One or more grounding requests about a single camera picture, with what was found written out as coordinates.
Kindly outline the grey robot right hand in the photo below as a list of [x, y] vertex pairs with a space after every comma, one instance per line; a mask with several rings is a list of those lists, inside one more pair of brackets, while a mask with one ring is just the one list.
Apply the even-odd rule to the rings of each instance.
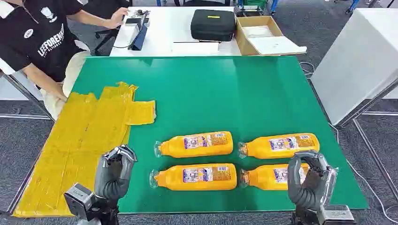
[[[310, 169], [301, 182], [299, 170], [302, 161]], [[294, 153], [288, 163], [288, 195], [297, 207], [319, 211], [329, 204], [336, 184], [337, 170], [330, 166], [323, 154], [314, 150]]]

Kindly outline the person's left hand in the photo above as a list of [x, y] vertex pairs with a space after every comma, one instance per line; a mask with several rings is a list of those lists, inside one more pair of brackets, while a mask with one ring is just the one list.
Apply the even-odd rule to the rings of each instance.
[[104, 26], [109, 29], [114, 29], [122, 24], [124, 16], [128, 14], [129, 14], [128, 8], [121, 7], [112, 14], [110, 19], [107, 19], [104, 22]]

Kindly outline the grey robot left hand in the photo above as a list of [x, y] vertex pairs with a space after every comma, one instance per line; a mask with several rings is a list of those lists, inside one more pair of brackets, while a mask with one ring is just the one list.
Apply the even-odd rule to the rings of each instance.
[[131, 172], [137, 162], [135, 152], [122, 144], [99, 158], [94, 193], [97, 197], [118, 200], [127, 194]]

